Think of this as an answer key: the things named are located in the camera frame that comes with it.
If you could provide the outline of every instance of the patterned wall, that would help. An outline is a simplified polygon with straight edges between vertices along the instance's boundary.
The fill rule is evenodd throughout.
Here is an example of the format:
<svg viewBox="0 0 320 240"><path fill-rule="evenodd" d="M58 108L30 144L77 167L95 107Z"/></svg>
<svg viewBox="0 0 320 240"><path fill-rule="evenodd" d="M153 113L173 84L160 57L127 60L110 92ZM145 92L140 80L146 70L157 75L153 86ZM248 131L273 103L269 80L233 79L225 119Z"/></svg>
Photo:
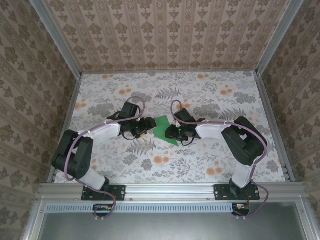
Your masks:
<svg viewBox="0 0 320 240"><path fill-rule="evenodd" d="M320 1L305 0L263 73L298 181L320 220Z"/></svg>
<svg viewBox="0 0 320 240"><path fill-rule="evenodd" d="M28 222L74 83L28 0L1 0L0 239L19 239Z"/></svg>
<svg viewBox="0 0 320 240"><path fill-rule="evenodd" d="M83 72L253 69L289 0L45 0Z"/></svg>

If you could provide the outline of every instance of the patterned floor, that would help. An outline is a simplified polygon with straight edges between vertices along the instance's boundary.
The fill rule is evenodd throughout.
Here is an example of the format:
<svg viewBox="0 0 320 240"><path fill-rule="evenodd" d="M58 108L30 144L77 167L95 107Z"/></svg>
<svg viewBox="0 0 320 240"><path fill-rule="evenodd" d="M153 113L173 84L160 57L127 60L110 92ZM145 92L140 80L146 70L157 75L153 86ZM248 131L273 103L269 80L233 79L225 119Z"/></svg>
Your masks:
<svg viewBox="0 0 320 240"><path fill-rule="evenodd" d="M247 117L268 141L268 156L258 165L254 180L284 182L277 150L251 72L176 72L83 75L70 129L89 129L119 111L125 100L140 96L145 117L170 116L178 99L196 119L235 120ZM122 136L93 150L91 166L112 183L228 182L236 160L218 139L196 139L190 146L174 146L153 133L134 141ZM58 172L56 183L65 183Z"/></svg>

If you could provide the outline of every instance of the green object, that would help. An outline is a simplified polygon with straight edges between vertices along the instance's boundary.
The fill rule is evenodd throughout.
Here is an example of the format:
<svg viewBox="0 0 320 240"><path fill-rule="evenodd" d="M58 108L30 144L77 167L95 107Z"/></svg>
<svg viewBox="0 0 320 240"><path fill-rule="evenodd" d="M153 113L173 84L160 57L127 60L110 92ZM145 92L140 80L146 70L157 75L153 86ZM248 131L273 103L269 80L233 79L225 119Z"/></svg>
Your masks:
<svg viewBox="0 0 320 240"><path fill-rule="evenodd" d="M156 117L154 120L156 122L156 128L153 129L154 136L167 143L178 146L178 142L176 140L166 138L166 130L170 127L168 117L164 115L164 116Z"/></svg>

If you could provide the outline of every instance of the purple cable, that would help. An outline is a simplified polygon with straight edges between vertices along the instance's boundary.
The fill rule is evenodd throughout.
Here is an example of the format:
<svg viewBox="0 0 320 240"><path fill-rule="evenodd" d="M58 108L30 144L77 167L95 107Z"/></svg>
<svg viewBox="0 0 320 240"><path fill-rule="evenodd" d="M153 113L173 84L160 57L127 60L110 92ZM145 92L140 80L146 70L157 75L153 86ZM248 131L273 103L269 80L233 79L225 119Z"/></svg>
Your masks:
<svg viewBox="0 0 320 240"><path fill-rule="evenodd" d="M68 181L72 181L72 180L75 179L74 177L73 177L73 178L69 178L69 176L68 176L68 165L69 165L69 161L70 161L70 157L71 157L72 151L74 150L77 142L78 142L84 135L86 135L87 133L89 133L89 132L91 132L91 131L94 131L94 130L96 130L96 129L102 128L102 127L104 127L104 126L106 126L106 125L115 124L115 123L121 123L121 122L125 122L125 121L130 121L130 120L135 120L135 119L140 118L140 117L143 115L143 113L144 113L144 111L145 111L145 109L146 109L145 101L144 101L141 97L139 97L139 96L132 96L132 97L128 98L128 99L126 100L126 102L128 102L128 101L131 100L131 99L139 99L139 100L142 102L142 104L143 104L143 108L142 108L142 110L139 112L139 114L138 114L137 116L133 116L133 117L125 118L125 119L120 119L120 120L112 120L112 121L108 121L108 122L101 123L101 124L99 124L99 125L97 125L97 126L94 126L94 127L91 128L91 129L89 129L88 131L84 131L83 133L81 133L81 134L73 141L73 143L72 143L72 145L71 145L71 147L70 147L70 150L69 150L69 152L68 152L68 154L67 154L67 156L66 156L66 160L65 160L65 164L64 164L64 176L65 176L65 178L66 178ZM83 182L80 181L80 180L77 180L77 179L76 179L76 181L77 181L78 183L84 185L85 187L89 188L90 190L94 191L94 192L97 192L97 193L100 193L100 194L106 194L106 195L108 195L108 196L110 196L110 197L112 198L112 200L113 200L113 207L112 207L111 211L110 211L106 216L104 216L104 218L109 217L109 216L112 214L112 212L115 210L116 202L117 202L117 201L116 201L116 198L115 198L112 194L110 194L109 192L94 189L93 187L90 187L90 186L86 185L85 183L83 183ZM97 208L96 208L95 211L94 211L94 216L98 217L97 214L96 214L96 211L97 211Z"/></svg>
<svg viewBox="0 0 320 240"><path fill-rule="evenodd" d="M248 127L246 127L246 126L242 126L242 125L237 124L237 123L234 123L234 122L232 122L232 121L224 121L224 122L221 122L221 121L202 121L202 122L187 122L187 121L182 121L182 120L180 120L179 118L177 118L177 117L175 116L175 114L174 114L174 109L173 109L174 103L179 103L179 104L180 104L180 109L182 109L183 105L182 105L181 101L179 101L179 100L174 100L174 101L171 103L171 107L170 107L171 114L172 114L173 118L174 118L175 120L177 120L179 123L188 124L188 125L206 125L206 124L233 125L233 126L235 126L235 127L238 127L238 128L240 128L240 129L246 130L247 132L251 133L252 135L254 135L254 136L262 143L263 148L264 148L263 154L262 154L262 156L261 156L258 160L256 160L256 161L254 162L253 167L252 167L252 170L251 170L251 173L250 173L250 176L249 176L249 180L250 180L254 185L256 185L257 187L262 188L263 190L265 190L265 191L266 191L266 197L265 197L263 203L261 204L261 206L260 206L254 213L251 213L251 214L249 214L249 215L247 215L247 216L243 216L243 215L240 214L239 212L234 211L235 213L239 214L240 216L243 216L243 217L246 217L246 218L252 217L252 216L254 216L255 214L257 214L257 213L262 209L262 207L266 204L266 202L267 202L267 200L268 200L268 198L269 198L269 192L268 192L268 190L267 190L264 186L261 186L261 185L255 183L254 180L253 180L253 175L254 175L254 172L255 172L255 170L256 170L257 164L258 164L258 163L267 155L267 153L268 153L268 147L267 147L265 141L264 141L257 133L255 133L254 131L252 131L250 128L248 128Z"/></svg>

